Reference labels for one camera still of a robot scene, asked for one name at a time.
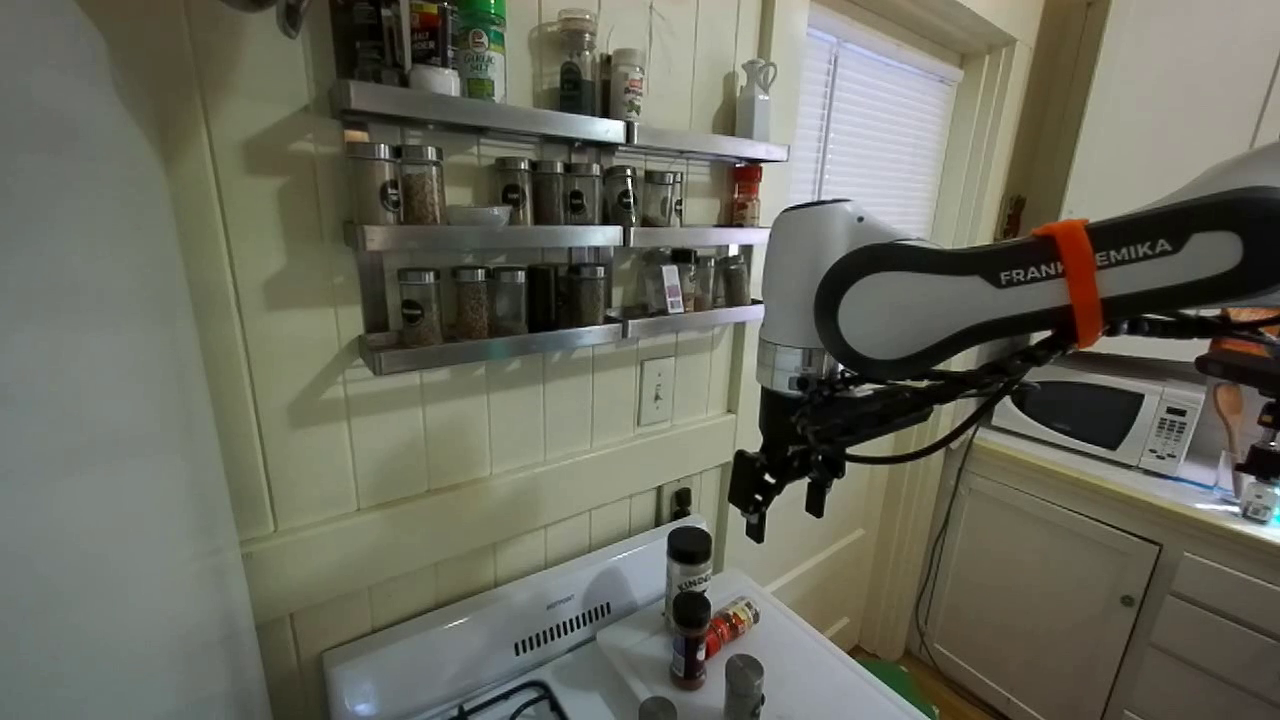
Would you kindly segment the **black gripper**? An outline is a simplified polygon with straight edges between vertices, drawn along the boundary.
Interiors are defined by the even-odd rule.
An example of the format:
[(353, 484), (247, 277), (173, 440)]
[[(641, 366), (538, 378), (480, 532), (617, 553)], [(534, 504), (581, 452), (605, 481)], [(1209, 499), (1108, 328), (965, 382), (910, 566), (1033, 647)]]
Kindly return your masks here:
[(728, 499), (745, 510), (749, 541), (763, 543), (766, 504), (802, 481), (802, 514), (822, 520), (826, 491), (843, 478), (843, 452), (871, 435), (869, 398), (758, 391), (758, 449), (732, 458)]

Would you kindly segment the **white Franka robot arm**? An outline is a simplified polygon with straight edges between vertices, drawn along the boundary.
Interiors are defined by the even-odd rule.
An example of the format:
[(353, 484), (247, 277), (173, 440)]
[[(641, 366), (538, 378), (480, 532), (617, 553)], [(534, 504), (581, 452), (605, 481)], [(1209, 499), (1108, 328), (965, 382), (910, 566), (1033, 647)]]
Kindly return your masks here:
[(1170, 197), (981, 248), (929, 248), (851, 199), (774, 218), (754, 345), (758, 443), (732, 460), (749, 541), (802, 484), (826, 499), (880, 435), (965, 400), (993, 411), (1027, 371), (1105, 336), (1258, 342), (1280, 296), (1280, 144)]

